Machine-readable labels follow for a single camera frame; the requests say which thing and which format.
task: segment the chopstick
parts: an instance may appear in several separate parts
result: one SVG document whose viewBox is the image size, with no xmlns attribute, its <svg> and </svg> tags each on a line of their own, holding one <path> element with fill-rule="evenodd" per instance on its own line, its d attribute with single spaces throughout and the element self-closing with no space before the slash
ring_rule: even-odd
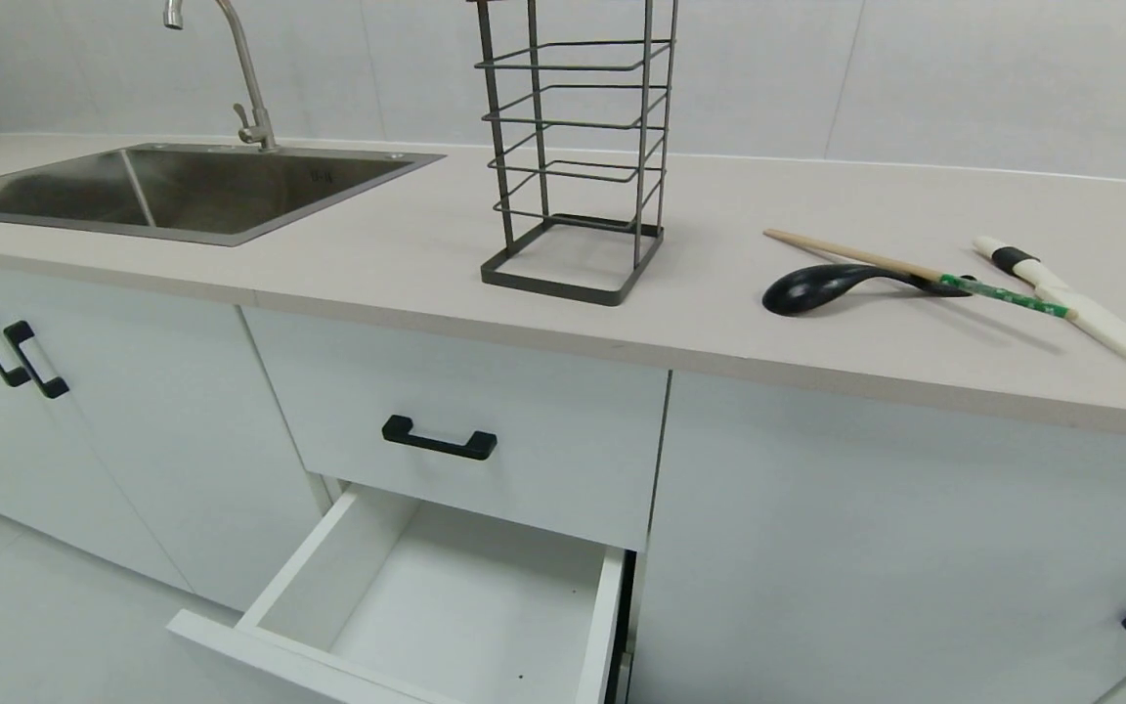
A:
<svg viewBox="0 0 1126 704">
<path fill-rule="evenodd" d="M 875 264 L 877 267 L 885 267 L 886 269 L 903 271 L 911 276 L 935 280 L 938 284 L 949 285 L 953 286 L 953 288 L 966 291 L 966 293 L 982 295 L 984 298 L 1001 300 L 1002 302 L 1015 304 L 1015 306 L 1028 308 L 1038 313 L 1045 313 L 1045 315 L 1064 318 L 1064 320 L 1069 321 L 1076 320 L 1078 317 L 1078 312 L 1072 311 L 1071 308 L 1057 306 L 1055 303 L 1046 303 L 1044 300 L 1036 298 L 1033 295 L 1025 295 L 1022 293 L 1015 293 L 1013 291 L 998 288 L 995 285 L 983 284 L 983 282 L 956 277 L 950 275 L 950 273 L 922 267 L 920 264 L 903 262 L 901 259 L 893 259 L 882 255 L 873 255 L 872 252 L 864 252 L 861 249 L 856 249 L 846 244 L 835 244 L 831 241 L 814 240 L 813 237 L 779 231 L 779 229 L 768 228 L 763 231 L 763 234 L 772 238 L 772 240 L 785 241 L 785 243 L 794 244 L 796 247 L 817 249 L 819 252 L 840 255 L 841 257 L 859 260 L 859 262 Z"/>
</svg>

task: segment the knife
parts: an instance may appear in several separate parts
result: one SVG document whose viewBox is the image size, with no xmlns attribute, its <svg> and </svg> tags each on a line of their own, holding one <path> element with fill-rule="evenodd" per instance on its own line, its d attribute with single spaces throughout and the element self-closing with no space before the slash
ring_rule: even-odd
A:
<svg viewBox="0 0 1126 704">
<path fill-rule="evenodd" d="M 1024 250 L 1006 244 L 1004 241 L 993 240 L 992 237 L 977 237 L 974 246 L 995 267 L 1035 286 L 1037 298 L 1076 311 L 1078 315 L 1071 318 L 1072 323 L 1126 359 L 1126 323 L 1118 315 L 1114 315 L 1096 300 L 1071 288 L 1067 282 L 1055 276 L 1040 259 Z"/>
</svg>

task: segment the black spoon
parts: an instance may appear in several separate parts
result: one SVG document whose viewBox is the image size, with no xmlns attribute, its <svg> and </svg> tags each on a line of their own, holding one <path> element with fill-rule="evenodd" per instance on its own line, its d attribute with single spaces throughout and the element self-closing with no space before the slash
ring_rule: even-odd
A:
<svg viewBox="0 0 1126 704">
<path fill-rule="evenodd" d="M 850 288 L 873 278 L 891 278 L 919 288 L 922 293 L 942 298 L 964 298 L 963 293 L 951 285 L 936 284 L 926 278 L 906 275 L 870 264 L 819 264 L 798 269 L 772 284 L 763 294 L 763 308 L 777 315 L 801 315 L 813 311 L 832 300 L 840 298 Z"/>
</svg>

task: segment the white knife handle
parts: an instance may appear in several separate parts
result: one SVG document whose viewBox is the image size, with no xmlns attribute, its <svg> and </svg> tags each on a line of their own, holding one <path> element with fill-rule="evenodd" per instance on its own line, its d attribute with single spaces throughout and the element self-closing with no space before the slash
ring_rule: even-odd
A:
<svg viewBox="0 0 1126 704">
<path fill-rule="evenodd" d="M 1071 288 L 1067 282 L 1055 276 L 1055 273 L 1042 264 L 1040 259 L 1024 252 L 1022 249 L 1011 247 L 1004 241 L 993 240 L 992 237 L 977 237 L 973 244 L 975 252 L 984 255 L 984 258 L 991 260 L 995 267 L 1011 276 L 1020 277 L 1036 288 Z"/>
</svg>

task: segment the faucet handle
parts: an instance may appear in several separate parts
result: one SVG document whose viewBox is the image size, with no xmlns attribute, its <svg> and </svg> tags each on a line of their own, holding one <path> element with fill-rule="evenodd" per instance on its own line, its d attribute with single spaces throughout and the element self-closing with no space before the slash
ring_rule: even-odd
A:
<svg viewBox="0 0 1126 704">
<path fill-rule="evenodd" d="M 245 109 L 245 107 L 242 106 L 241 103 L 234 103 L 233 104 L 233 112 L 236 113 L 236 115 L 239 117 L 241 117 L 241 127 L 243 130 L 250 130 L 250 119 L 249 119 L 249 117 L 247 117 L 247 109 Z"/>
</svg>

